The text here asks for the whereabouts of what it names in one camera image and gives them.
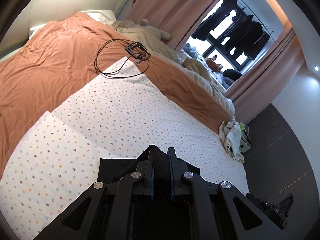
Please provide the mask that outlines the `black garment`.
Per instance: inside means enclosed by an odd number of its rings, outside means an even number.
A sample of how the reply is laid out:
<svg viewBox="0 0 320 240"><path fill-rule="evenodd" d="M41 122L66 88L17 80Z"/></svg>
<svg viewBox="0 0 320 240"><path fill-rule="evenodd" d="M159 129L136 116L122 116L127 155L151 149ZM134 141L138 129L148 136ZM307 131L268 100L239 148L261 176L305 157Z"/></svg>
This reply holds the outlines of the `black garment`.
<svg viewBox="0 0 320 240"><path fill-rule="evenodd" d="M104 184L117 183L128 174L140 172L142 174L142 189L148 190L147 185L147 161L149 155L149 147L136 159L101 159L99 164L97 181ZM171 196L171 178L168 154L155 146L153 154L154 168L154 188L153 195ZM176 156L175 166L175 194L182 189L181 177L184 172L191 172L200 175L200 169Z"/></svg>

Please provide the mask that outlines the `dark hanging clothes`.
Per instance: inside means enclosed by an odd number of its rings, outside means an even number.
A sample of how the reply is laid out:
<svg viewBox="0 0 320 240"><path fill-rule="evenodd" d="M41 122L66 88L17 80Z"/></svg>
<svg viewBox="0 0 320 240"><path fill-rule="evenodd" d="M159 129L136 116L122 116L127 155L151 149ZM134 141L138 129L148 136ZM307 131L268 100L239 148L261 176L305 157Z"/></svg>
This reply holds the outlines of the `dark hanging clothes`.
<svg viewBox="0 0 320 240"><path fill-rule="evenodd" d="M204 56L217 50L236 70L242 70L272 38L267 28L254 18L255 15L238 6L238 0L221 0L191 37L210 44Z"/></svg>

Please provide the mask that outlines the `white dotted bed sheet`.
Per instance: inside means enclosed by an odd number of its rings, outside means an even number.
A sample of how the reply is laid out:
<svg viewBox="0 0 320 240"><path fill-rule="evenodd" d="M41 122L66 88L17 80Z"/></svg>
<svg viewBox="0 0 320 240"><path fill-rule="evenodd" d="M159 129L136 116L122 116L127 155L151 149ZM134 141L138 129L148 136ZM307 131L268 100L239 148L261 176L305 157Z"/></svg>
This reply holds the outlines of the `white dotted bed sheet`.
<svg viewBox="0 0 320 240"><path fill-rule="evenodd" d="M91 186L101 159L135 159L150 145L173 147L205 180L227 180L248 192L244 166L209 127L218 110L197 117L199 103L178 105L127 59L111 69L121 69L123 78L84 83L10 136L14 151L1 179L1 213L18 239L33 239Z"/></svg>

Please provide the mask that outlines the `crumpled white patterned cloth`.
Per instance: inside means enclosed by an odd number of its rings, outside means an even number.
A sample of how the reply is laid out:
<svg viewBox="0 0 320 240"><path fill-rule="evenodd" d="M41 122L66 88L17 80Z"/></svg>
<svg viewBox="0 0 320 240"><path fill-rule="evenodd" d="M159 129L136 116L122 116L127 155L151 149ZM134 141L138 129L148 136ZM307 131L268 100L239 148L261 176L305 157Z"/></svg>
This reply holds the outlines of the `crumpled white patterned cloth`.
<svg viewBox="0 0 320 240"><path fill-rule="evenodd" d="M240 151L241 129L235 121L228 123L222 122L219 127L219 138L224 146L226 153L241 164L245 162L244 156Z"/></svg>

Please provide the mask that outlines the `brown plush toy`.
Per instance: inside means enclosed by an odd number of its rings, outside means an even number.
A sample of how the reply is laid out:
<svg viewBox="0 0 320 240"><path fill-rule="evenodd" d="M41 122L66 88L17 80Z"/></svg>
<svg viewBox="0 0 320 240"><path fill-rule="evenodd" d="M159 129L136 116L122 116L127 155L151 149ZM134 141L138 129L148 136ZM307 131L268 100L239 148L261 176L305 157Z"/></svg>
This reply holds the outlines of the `brown plush toy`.
<svg viewBox="0 0 320 240"><path fill-rule="evenodd" d="M221 69L223 68L223 65L220 63L216 63L217 55L213 56L212 58L205 58L205 62L208 65L208 67L213 71L213 72L220 72Z"/></svg>

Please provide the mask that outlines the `small black electronic device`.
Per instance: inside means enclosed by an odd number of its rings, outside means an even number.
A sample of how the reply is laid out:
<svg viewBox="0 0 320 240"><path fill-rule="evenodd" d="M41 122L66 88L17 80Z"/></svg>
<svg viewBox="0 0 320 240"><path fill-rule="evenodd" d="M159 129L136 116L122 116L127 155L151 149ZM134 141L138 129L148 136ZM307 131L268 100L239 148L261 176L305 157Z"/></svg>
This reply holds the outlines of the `small black electronic device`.
<svg viewBox="0 0 320 240"><path fill-rule="evenodd" d="M147 48L140 42L133 42L125 47L125 50L131 58L134 58L137 63L148 61L151 54L147 51Z"/></svg>

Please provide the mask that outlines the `pink curtain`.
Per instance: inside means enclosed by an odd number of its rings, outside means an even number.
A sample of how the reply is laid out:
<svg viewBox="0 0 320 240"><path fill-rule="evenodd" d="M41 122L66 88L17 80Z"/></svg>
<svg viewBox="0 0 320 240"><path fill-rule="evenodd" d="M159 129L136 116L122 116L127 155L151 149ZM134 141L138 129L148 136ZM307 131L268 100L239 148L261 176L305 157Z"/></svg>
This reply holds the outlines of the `pink curtain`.
<svg viewBox="0 0 320 240"><path fill-rule="evenodd" d="M219 0L134 0L127 16L139 22L146 19L149 25L172 35L167 46L180 51L205 16Z"/></svg>
<svg viewBox="0 0 320 240"><path fill-rule="evenodd" d="M227 89L236 120L247 124L290 83L305 58L292 25L287 24L267 53Z"/></svg>

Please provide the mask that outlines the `beige plush toy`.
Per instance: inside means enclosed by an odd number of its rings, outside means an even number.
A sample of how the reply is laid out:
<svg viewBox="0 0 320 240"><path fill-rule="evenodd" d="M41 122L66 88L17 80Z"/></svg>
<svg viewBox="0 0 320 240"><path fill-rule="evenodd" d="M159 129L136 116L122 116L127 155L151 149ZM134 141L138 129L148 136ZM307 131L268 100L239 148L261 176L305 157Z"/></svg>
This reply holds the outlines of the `beige plush toy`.
<svg viewBox="0 0 320 240"><path fill-rule="evenodd" d="M163 41L170 41L172 39L172 35L167 33L166 31L163 31L161 29L157 29L151 25L149 25L149 22L147 19L142 19L139 23L135 25L135 28L142 28L144 30L150 31L155 36Z"/></svg>

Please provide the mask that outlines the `beige crumpled duvet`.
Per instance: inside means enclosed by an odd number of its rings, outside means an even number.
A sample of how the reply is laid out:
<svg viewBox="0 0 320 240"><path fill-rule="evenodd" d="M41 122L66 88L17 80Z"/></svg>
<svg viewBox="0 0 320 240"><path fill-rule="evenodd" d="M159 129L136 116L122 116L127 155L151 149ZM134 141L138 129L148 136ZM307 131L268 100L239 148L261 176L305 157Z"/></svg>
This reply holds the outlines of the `beige crumpled duvet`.
<svg viewBox="0 0 320 240"><path fill-rule="evenodd" d="M135 22L125 20L116 21L111 27L131 40L140 42L151 54L180 68L213 96L231 116L235 114L232 101L224 96L222 85L213 77L213 74L210 74L208 65L204 61L190 58L185 54L180 55L169 48L165 41L158 39L155 34L142 28L135 28L135 25Z"/></svg>

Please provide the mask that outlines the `orange brown blanket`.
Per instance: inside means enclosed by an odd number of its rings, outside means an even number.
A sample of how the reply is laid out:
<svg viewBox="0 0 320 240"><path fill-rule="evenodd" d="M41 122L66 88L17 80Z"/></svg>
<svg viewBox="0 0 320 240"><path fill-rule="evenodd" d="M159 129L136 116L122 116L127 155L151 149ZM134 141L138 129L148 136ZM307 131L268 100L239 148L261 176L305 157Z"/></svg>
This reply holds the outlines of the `orange brown blanket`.
<svg viewBox="0 0 320 240"><path fill-rule="evenodd" d="M48 22L1 63L1 168L44 112L54 110L96 77L95 63L105 70L127 55L125 40L131 39L78 12L64 21ZM167 60L151 54L139 70L168 99L212 131L217 132L222 122L233 117Z"/></svg>

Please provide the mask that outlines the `white pillow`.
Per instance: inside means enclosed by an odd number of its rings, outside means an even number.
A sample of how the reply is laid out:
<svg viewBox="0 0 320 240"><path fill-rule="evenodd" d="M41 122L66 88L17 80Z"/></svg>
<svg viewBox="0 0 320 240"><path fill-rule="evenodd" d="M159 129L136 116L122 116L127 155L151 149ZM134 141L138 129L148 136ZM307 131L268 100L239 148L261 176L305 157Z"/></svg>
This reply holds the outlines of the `white pillow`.
<svg viewBox="0 0 320 240"><path fill-rule="evenodd" d="M91 18L98 22L102 22L104 25L112 25L114 22L116 22L116 16L112 10L87 10L87 11L81 11L82 13L86 13ZM34 27L31 27L29 29L29 39L31 39L35 33L43 28L46 24L37 25Z"/></svg>

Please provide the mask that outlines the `cream padded headboard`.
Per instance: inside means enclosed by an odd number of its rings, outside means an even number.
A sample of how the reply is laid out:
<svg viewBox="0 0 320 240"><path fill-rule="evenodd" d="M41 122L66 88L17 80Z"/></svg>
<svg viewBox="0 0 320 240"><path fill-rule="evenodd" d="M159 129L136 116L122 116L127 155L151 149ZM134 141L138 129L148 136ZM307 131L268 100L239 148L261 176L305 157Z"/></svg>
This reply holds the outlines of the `cream padded headboard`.
<svg viewBox="0 0 320 240"><path fill-rule="evenodd" d="M65 20L79 11L111 10L118 15L126 2L127 0L31 0L1 41L1 55L28 40L30 28L50 21Z"/></svg>

